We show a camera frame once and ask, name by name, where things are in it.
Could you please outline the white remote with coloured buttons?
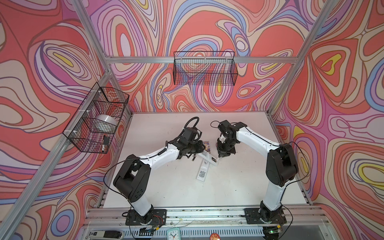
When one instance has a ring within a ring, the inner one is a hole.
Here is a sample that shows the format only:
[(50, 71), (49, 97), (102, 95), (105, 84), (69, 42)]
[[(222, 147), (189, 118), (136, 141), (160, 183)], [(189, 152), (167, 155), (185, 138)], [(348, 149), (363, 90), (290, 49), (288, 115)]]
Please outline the white remote with coloured buttons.
[(209, 152), (204, 150), (202, 153), (198, 154), (199, 157), (203, 158), (208, 163), (212, 164), (213, 166), (218, 166), (218, 160), (214, 156), (212, 156)]

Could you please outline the white remote control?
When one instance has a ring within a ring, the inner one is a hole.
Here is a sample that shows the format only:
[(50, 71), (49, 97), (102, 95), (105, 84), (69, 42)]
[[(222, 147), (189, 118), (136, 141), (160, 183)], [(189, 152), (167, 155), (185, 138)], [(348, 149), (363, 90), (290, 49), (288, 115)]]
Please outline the white remote control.
[(205, 181), (205, 179), (207, 177), (207, 173), (208, 173), (209, 167), (210, 167), (210, 163), (207, 162), (206, 160), (202, 160), (200, 169), (199, 169), (197, 177), (196, 177), (196, 179), (198, 181), (201, 181), (201, 182)]

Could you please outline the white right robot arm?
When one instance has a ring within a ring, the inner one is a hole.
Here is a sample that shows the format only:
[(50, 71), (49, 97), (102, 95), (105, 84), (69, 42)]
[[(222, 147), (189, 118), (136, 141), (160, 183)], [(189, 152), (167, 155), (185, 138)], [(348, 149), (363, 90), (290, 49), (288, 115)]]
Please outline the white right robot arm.
[(234, 155), (235, 145), (240, 143), (266, 158), (266, 176), (269, 185), (261, 202), (261, 209), (268, 212), (280, 209), (285, 189), (299, 171), (293, 147), (290, 144), (268, 140), (242, 122), (232, 124), (224, 120), (219, 123), (218, 129), (221, 132), (217, 139), (219, 158)]

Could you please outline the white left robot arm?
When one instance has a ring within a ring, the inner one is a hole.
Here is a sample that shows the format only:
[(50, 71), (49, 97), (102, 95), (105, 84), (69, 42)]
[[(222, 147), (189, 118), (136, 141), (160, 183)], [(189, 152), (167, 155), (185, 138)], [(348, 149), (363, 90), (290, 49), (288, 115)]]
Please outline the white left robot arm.
[(185, 127), (160, 150), (141, 157), (130, 155), (123, 161), (113, 180), (113, 186), (127, 199), (138, 216), (153, 215), (153, 205), (145, 196), (151, 171), (184, 156), (189, 158), (202, 153), (205, 146), (201, 135), (202, 132), (196, 127)]

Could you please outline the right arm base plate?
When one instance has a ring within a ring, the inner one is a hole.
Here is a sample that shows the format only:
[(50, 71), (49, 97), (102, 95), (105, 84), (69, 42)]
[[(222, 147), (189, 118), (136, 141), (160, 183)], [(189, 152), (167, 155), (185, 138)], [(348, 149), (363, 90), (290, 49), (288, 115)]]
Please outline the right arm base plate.
[(245, 208), (244, 217), (247, 224), (284, 225), (287, 223), (282, 206), (275, 211), (268, 208)]

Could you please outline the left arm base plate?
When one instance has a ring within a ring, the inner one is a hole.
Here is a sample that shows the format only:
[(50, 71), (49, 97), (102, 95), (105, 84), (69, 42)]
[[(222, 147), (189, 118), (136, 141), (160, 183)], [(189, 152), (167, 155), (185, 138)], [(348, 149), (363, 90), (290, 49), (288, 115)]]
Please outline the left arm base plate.
[(154, 209), (141, 216), (135, 210), (129, 210), (122, 214), (126, 218), (126, 226), (162, 226), (166, 223), (167, 210)]

